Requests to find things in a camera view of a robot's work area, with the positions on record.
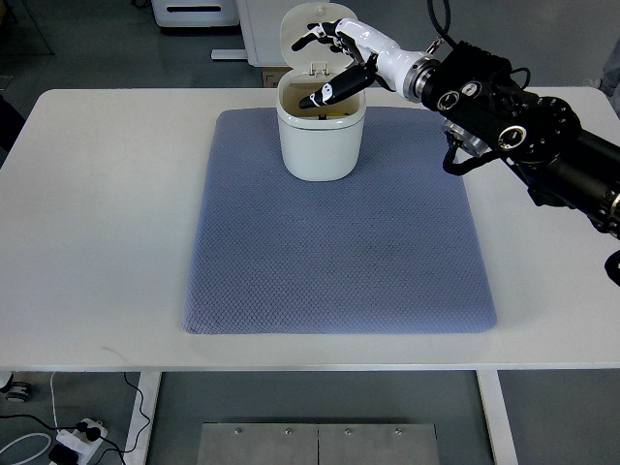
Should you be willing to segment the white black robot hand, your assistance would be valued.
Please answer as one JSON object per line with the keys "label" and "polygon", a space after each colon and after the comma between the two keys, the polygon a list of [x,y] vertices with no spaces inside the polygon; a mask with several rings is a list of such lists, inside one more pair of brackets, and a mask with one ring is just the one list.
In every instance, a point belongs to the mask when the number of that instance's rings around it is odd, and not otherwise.
{"label": "white black robot hand", "polygon": [[353,64],[299,101],[301,109],[335,105],[379,83],[405,100],[421,100],[424,85],[439,65],[429,52],[408,51],[375,28],[350,17],[310,23],[308,32],[292,45],[300,51],[312,42],[329,46],[353,59]]}

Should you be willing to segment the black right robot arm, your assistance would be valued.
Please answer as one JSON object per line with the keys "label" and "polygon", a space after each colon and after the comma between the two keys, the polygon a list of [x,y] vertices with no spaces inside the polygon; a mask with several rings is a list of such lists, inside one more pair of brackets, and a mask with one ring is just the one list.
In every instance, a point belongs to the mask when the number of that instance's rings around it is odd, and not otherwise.
{"label": "black right robot arm", "polygon": [[461,176],[503,161],[537,206],[576,209],[600,233],[619,234],[619,147],[582,128],[570,105],[529,92],[503,57],[456,42],[428,14],[450,54],[417,77],[411,89],[446,119],[445,172]]}

